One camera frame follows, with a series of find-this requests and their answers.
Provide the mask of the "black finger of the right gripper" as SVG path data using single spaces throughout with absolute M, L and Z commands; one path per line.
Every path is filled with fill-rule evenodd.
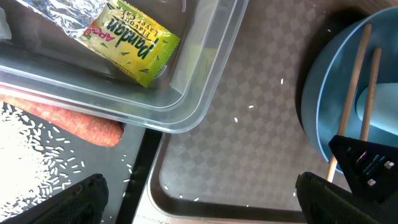
M 328 143 L 353 195 L 384 203 L 397 192 L 397 148 L 334 136 Z

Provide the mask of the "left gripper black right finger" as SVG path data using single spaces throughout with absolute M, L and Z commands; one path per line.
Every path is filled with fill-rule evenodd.
M 367 202 L 311 172 L 300 174 L 295 188 L 309 224 L 397 224 L 397 194 L 382 204 Z

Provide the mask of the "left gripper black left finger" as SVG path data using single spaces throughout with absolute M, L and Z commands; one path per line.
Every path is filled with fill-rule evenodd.
M 4 224 L 99 224 L 109 190 L 101 174 L 93 174 Z

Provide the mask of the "light blue plastic cup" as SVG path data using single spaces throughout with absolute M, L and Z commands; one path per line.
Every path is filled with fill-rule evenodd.
M 397 135 L 397 83 L 376 85 L 371 125 Z

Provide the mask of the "pile of white rice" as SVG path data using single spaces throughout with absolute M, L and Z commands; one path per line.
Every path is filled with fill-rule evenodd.
M 85 166 L 66 131 L 1 102 L 1 221 L 72 184 Z

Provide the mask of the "orange carrot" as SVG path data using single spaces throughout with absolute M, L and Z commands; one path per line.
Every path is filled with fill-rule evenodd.
M 97 146 L 113 147 L 119 143 L 124 133 L 124 128 L 118 121 L 8 95 L 1 95 L 1 100 Z

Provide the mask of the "wooden chopstick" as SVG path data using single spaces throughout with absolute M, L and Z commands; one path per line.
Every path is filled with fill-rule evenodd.
M 357 53 L 356 53 L 353 71 L 351 74 L 350 83 L 349 83 L 348 91 L 346 94 L 345 104 L 344 104 L 343 112 L 342 112 L 339 127 L 338 127 L 337 135 L 339 135 L 339 136 L 345 135 L 345 132 L 346 132 L 346 129 L 348 126 L 349 116 L 350 116 L 351 109 L 353 106 L 354 96 L 355 96 L 356 88 L 358 85 L 361 67 L 363 65 L 364 56 L 366 53 L 368 42 L 371 37 L 371 31 L 372 31 L 372 25 L 366 24 L 364 27 L 364 30 L 363 30 L 363 34 L 361 36 L 361 40 L 359 43 Z
M 361 126 L 360 140 L 367 141 L 371 123 L 371 115 L 373 111 L 373 104 L 376 95 L 377 77 L 379 73 L 379 65 L 381 60 L 381 48 L 376 48 L 373 53 L 373 60 L 371 64 L 371 75 L 369 78 L 368 94 L 366 97 L 366 104 L 364 107 L 363 121 Z

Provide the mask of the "dark blue plate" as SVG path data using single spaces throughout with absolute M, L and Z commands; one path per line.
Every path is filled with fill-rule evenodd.
M 397 82 L 397 8 L 389 7 L 370 16 L 352 7 L 340 9 L 326 17 L 310 43 L 319 53 L 303 84 L 301 120 L 305 134 L 326 161 L 332 156 L 328 143 L 338 132 L 366 24 L 372 25 L 371 38 L 345 132 L 350 138 L 359 138 L 362 113 L 358 104 L 366 99 L 375 48 L 382 50 L 378 84 Z

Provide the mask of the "silver foil wrapper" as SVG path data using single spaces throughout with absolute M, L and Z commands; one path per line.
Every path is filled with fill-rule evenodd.
M 21 4 L 146 88 L 180 43 L 177 35 L 126 1 L 24 0 Z

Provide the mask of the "white napkin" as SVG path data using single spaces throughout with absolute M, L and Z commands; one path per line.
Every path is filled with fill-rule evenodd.
M 6 13 L 3 8 L 0 8 L 0 39 L 11 40 L 12 34 L 9 24 L 6 21 Z

